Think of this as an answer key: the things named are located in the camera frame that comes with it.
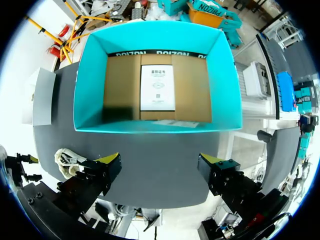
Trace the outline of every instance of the white paper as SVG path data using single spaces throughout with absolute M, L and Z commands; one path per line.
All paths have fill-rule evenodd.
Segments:
M 140 91 L 141 111 L 175 111 L 173 66 L 143 65 Z
M 199 122 L 194 122 L 194 121 L 176 121 L 176 120 L 159 120 L 159 121 L 154 121 L 153 123 L 159 124 L 159 125 L 186 127 L 186 128 L 195 128 L 199 124 Z

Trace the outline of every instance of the yellow stand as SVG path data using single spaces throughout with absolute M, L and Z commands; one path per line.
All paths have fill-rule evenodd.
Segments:
M 40 26 L 38 23 L 36 23 L 34 20 L 32 20 L 30 17 L 26 16 L 26 19 L 32 23 L 33 25 L 35 25 L 37 28 L 40 29 L 41 32 L 43 32 L 44 34 L 48 35 L 50 38 L 52 38 L 55 42 L 57 42 L 58 44 L 60 44 L 61 49 L 60 49 L 60 62 L 62 62 L 64 55 L 66 56 L 66 59 L 68 60 L 68 62 L 70 64 L 72 64 L 72 61 L 68 55 L 68 52 L 73 53 L 74 51 L 71 49 L 71 43 L 74 40 L 80 39 L 82 37 L 88 36 L 90 33 L 87 34 L 83 34 L 81 36 L 77 36 L 77 37 L 73 37 L 74 33 L 75 33 L 75 29 L 76 29 L 76 25 L 77 22 L 80 21 L 81 25 L 78 27 L 78 29 L 80 29 L 83 24 L 85 24 L 88 20 L 85 19 L 95 19 L 95 20 L 101 20 L 101 21 L 105 21 L 105 22 L 111 22 L 112 20 L 110 19 L 106 19 L 106 18 L 102 18 L 102 17 L 95 17 L 95 16 L 81 16 L 78 15 L 76 13 L 76 11 L 70 6 L 70 4 L 64 0 L 63 1 L 64 4 L 70 9 L 70 11 L 76 16 L 76 19 L 74 21 L 73 27 L 72 27 L 72 31 L 71 31 L 71 36 L 70 38 L 66 41 L 66 42 L 62 42 L 59 38 L 53 36 L 50 32 L 48 32 L 47 30 L 45 30 L 42 26 Z

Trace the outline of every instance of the blue bin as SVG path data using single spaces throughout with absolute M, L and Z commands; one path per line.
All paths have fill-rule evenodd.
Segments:
M 284 112 L 295 112 L 296 98 L 291 76 L 283 71 L 277 74 L 277 78 L 281 92 L 282 110 Z
M 191 37 L 191 33 L 196 33 L 196 37 Z M 189 128 L 154 124 L 152 120 L 102 121 L 108 55 L 142 50 L 175 50 L 206 55 L 211 123 Z M 76 131 L 94 133 L 175 134 L 241 129 L 239 80 L 225 34 L 216 28 L 181 21 L 133 22 L 91 33 L 78 68 L 73 122 Z
M 227 12 L 226 9 L 224 9 L 220 4 L 218 4 L 213 0 L 208 0 L 208 2 L 212 2 L 214 5 L 207 5 L 206 3 L 200 0 L 190 0 L 189 2 L 193 5 L 193 8 L 197 11 L 214 14 L 220 17 L 222 17 Z
M 171 0 L 158 0 L 159 8 L 163 9 L 169 16 L 176 15 L 178 12 L 187 10 L 188 0 L 177 0 L 172 2 Z

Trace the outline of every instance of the teal package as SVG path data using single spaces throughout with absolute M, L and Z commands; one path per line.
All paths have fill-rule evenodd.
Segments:
M 224 9 L 220 4 L 213 0 L 202 1 L 202 0 L 189 0 L 193 8 L 197 11 L 206 12 L 222 17 L 227 10 Z
M 238 15 L 233 11 L 226 11 L 226 14 L 222 20 L 222 22 L 219 25 L 219 29 L 222 29 L 225 32 L 228 32 L 228 30 L 235 30 L 239 29 L 242 26 L 242 21 L 238 17 Z
M 135 55 L 148 51 L 155 51 L 156 54 L 186 53 L 186 56 L 198 53 L 198 58 L 206 59 L 211 123 L 201 123 L 191 128 L 155 124 L 152 120 L 103 122 L 108 58 L 119 52 Z M 73 122 L 76 131 L 201 133 L 238 130 L 242 128 L 242 121 L 241 92 L 235 62 L 226 36 L 219 29 L 181 21 L 141 21 L 110 26 L 89 35 L 74 91 Z
M 239 36 L 239 34 L 237 33 L 237 31 L 235 29 L 232 31 L 224 32 L 224 34 L 226 36 L 226 39 L 229 42 L 231 49 L 236 49 L 237 47 L 239 47 L 242 44 L 241 37 Z
M 176 15 L 180 11 L 188 9 L 188 0 L 158 0 L 158 7 L 163 9 L 169 16 Z

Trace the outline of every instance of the wire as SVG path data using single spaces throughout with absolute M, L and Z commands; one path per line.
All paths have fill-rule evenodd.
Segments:
M 138 230 L 138 228 L 136 228 L 136 226 L 132 223 L 132 221 L 131 221 L 131 224 L 132 224 L 132 226 L 134 226 L 136 232 L 138 233 L 138 238 L 137 238 L 137 240 L 139 240 L 139 236 L 140 236 L 139 230 Z
M 123 213 L 123 212 L 121 212 L 121 211 L 118 209 L 118 206 L 119 206 L 119 205 L 117 205 L 117 206 L 115 207 L 115 211 L 116 211 L 116 214 L 117 214 L 118 216 L 120 216 L 120 217 L 125 217 L 125 216 L 128 216 L 128 215 L 131 215 L 131 214 L 133 214 L 135 211 L 137 211 L 136 209 L 133 209 L 132 212 Z

